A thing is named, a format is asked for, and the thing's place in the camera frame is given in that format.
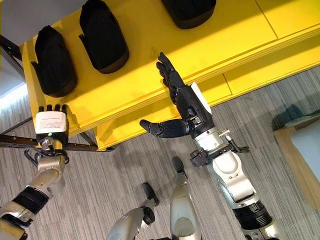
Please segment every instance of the black metal frame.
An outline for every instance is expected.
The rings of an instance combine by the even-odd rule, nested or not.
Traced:
[[[22,54],[20,52],[19,46],[0,35],[0,49],[1,54],[5,58],[6,61],[22,76],[23,80],[25,80],[25,74],[23,67],[16,60],[22,61]],[[32,117],[29,117],[18,124],[10,127],[4,132],[0,133],[0,147],[2,148],[33,148],[38,145],[38,142],[34,138],[26,138],[20,136],[9,136],[5,135],[14,129],[20,127],[21,125],[32,120]],[[80,133],[80,136],[89,144],[78,144],[78,143],[68,143],[65,150],[70,151],[90,151],[95,152],[98,150],[97,144],[85,133]],[[115,147],[107,147],[105,152],[111,152],[115,149]]]

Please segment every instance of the metal bracket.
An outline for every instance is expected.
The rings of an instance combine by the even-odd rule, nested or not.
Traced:
[[[8,136],[0,135],[0,147],[1,148],[35,148],[38,146],[38,142],[34,138],[20,137],[20,136]],[[78,143],[68,143],[64,150],[69,151],[85,151],[85,152],[95,152],[98,150],[97,146],[78,144]]]

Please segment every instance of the floor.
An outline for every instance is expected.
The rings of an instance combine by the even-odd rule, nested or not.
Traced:
[[[212,108],[218,128],[249,145],[243,168],[269,212],[290,240],[319,240],[320,212],[306,204],[273,130],[320,109],[320,66]],[[1,112],[0,132],[30,116],[28,101]],[[8,133],[34,137],[32,121]],[[83,142],[78,137],[70,142]],[[103,240],[114,222],[144,200],[140,184],[151,183],[160,199],[156,221],[141,240],[170,235],[171,158],[185,164],[204,240],[244,240],[238,223],[207,169],[194,168],[189,137],[158,139],[143,134],[110,153],[70,151],[64,191],[49,201],[27,229],[32,240]],[[11,200],[36,172],[21,149],[0,149],[0,205]]]

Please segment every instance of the black rubber band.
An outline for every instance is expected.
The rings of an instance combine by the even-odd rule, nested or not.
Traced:
[[[48,202],[49,198],[42,192],[26,187],[18,196],[13,199],[13,202],[30,210],[33,214],[37,214]]]

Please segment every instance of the black shoe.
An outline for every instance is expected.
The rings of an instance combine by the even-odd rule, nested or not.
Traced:
[[[148,182],[145,182],[141,185],[141,187],[144,191],[146,198],[149,200],[153,199],[154,206],[155,207],[158,206],[160,203],[160,200],[157,198],[156,193],[155,193],[154,189],[152,188],[152,186]]]

